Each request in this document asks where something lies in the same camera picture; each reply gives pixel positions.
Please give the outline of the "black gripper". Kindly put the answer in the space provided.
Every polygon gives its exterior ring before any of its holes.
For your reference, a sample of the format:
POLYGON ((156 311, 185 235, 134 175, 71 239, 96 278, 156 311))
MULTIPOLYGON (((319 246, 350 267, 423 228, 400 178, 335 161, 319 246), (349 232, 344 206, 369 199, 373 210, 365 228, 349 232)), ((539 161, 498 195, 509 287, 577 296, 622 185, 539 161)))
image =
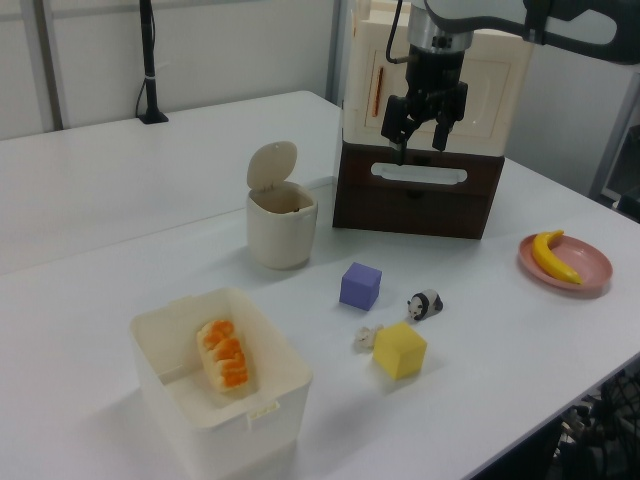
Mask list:
POLYGON ((464 51, 433 53, 410 46, 406 69, 408 92, 405 97, 390 95, 381 135, 389 141, 395 164, 405 163, 413 120, 423 123, 436 119, 432 147, 446 149, 454 124, 464 118, 468 85, 460 82, 464 51))

